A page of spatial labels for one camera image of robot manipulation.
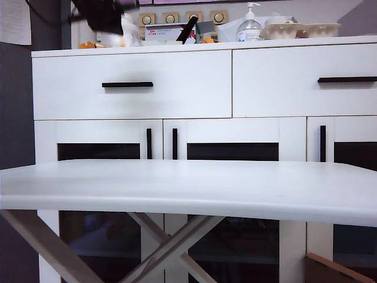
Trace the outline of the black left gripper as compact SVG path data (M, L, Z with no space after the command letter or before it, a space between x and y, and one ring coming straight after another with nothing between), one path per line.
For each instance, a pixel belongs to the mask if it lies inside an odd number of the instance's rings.
M123 34L121 17L127 11L139 9L139 1L83 0L72 1L78 15L71 15L69 23L86 20L93 31Z

